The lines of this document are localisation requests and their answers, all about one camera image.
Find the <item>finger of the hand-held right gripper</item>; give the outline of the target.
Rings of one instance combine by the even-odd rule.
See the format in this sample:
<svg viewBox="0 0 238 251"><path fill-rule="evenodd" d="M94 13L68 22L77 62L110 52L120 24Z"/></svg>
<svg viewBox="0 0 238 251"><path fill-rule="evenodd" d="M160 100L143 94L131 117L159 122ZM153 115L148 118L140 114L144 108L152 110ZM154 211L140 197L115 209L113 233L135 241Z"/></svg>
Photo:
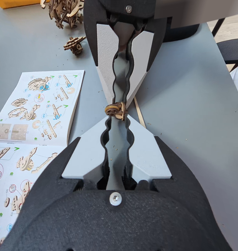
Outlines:
<svg viewBox="0 0 238 251"><path fill-rule="evenodd" d="M129 70L126 75L126 92L124 102L126 108L133 101L136 92L142 84L146 74L151 52L154 33L143 31L129 44Z"/></svg>
<svg viewBox="0 0 238 251"><path fill-rule="evenodd" d="M115 100L114 60L119 50L119 38L109 25L97 24L97 71L108 104Z"/></svg>

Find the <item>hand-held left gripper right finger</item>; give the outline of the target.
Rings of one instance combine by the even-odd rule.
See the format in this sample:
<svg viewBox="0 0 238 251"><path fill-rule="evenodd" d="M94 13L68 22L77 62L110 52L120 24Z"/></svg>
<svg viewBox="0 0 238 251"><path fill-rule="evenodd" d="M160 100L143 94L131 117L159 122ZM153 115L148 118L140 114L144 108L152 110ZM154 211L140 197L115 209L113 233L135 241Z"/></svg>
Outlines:
<svg viewBox="0 0 238 251"><path fill-rule="evenodd" d="M133 144L129 148L130 174L134 181L151 182L153 179L169 179L172 174L156 142L155 136L131 116L129 130L133 133Z"/></svg>

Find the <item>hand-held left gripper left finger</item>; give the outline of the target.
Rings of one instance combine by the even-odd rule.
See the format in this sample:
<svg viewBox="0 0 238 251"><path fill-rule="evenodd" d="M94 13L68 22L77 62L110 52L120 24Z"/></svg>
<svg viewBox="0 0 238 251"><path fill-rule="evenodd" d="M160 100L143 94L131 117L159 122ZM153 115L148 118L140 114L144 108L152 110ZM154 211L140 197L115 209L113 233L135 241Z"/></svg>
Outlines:
<svg viewBox="0 0 238 251"><path fill-rule="evenodd" d="M81 135L63 173L63 178L89 180L97 184L109 176L108 151L111 117L105 117Z"/></svg>

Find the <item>pointed wooden stick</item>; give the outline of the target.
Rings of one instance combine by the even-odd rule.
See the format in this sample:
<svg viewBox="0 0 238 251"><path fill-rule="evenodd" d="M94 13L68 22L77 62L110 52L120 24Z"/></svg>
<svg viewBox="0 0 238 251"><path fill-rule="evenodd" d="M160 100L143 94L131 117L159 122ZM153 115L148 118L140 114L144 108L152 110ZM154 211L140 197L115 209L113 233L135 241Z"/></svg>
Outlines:
<svg viewBox="0 0 238 251"><path fill-rule="evenodd" d="M137 102L137 99L136 99L135 96L134 96L134 102L135 102L135 106L136 106L136 110L137 110L137 115L138 115L138 118L139 118L139 123L140 123L144 128L146 128L146 125L145 125L145 122L144 122L144 119L143 119L141 110L140 110L140 108L139 108L139 105L138 105L138 102Z"/></svg>

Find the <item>small wooden model assembly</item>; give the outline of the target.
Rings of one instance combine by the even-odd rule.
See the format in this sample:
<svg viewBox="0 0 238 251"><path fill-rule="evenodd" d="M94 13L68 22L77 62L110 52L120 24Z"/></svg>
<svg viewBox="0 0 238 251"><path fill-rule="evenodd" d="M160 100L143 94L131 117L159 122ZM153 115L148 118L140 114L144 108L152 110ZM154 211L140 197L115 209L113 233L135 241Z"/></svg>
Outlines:
<svg viewBox="0 0 238 251"><path fill-rule="evenodd" d="M115 117L122 121L125 121L125 116L128 113L124 102L116 102L105 107L105 113L108 116Z"/></svg>

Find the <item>grey desk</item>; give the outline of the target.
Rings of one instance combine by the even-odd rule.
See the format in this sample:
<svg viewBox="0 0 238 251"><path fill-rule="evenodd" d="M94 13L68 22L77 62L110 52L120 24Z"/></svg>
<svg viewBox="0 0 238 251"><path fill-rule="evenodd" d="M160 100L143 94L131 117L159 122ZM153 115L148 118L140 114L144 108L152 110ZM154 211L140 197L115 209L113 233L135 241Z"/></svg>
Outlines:
<svg viewBox="0 0 238 251"><path fill-rule="evenodd" d="M89 45L79 57L64 51L70 36L40 5L0 8L0 111L22 72L85 70L69 143L105 118L105 95ZM194 173L215 219L238 250L238 91L207 24L164 43L136 99L147 129Z"/></svg>

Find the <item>small wooden gear assembly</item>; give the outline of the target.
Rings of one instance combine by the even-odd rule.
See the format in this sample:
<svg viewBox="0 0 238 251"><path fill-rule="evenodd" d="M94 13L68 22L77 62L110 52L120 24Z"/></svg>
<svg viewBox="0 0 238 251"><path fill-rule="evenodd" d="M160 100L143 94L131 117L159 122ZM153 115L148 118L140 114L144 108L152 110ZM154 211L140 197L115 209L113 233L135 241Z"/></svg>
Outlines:
<svg viewBox="0 0 238 251"><path fill-rule="evenodd" d="M71 50L74 55L78 55L83 51L81 42L86 39L86 36L70 37L67 43L63 46L64 50Z"/></svg>

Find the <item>open instruction booklet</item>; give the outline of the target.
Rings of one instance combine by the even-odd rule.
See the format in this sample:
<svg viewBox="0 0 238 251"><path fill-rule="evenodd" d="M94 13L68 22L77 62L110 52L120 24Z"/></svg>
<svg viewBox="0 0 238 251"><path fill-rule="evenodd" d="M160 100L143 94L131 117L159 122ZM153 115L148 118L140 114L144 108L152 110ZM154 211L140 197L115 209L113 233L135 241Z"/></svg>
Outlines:
<svg viewBox="0 0 238 251"><path fill-rule="evenodd" d="M0 112L0 246L39 175L67 147L84 74L24 72Z"/></svg>

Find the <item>yellow plastic bin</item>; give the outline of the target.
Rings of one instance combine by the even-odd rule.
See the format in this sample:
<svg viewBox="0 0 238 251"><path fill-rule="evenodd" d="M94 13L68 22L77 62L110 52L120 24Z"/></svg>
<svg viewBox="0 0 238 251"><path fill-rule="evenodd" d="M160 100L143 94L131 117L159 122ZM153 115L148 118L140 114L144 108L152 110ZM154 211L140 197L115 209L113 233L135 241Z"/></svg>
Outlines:
<svg viewBox="0 0 238 251"><path fill-rule="evenodd" d="M8 9L26 5L39 4L40 0L0 0L0 8Z"/></svg>

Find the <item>large wooden model frame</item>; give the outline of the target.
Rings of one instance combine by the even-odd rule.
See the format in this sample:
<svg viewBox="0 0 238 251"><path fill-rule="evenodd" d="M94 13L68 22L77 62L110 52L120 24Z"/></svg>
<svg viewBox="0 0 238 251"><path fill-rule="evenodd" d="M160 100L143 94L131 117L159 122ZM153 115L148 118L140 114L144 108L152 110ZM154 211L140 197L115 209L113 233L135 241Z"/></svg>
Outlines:
<svg viewBox="0 0 238 251"><path fill-rule="evenodd" d="M63 29L63 22L69 24L71 28L82 24L84 0L50 0L48 9L51 20L55 19L55 24L59 29Z"/></svg>

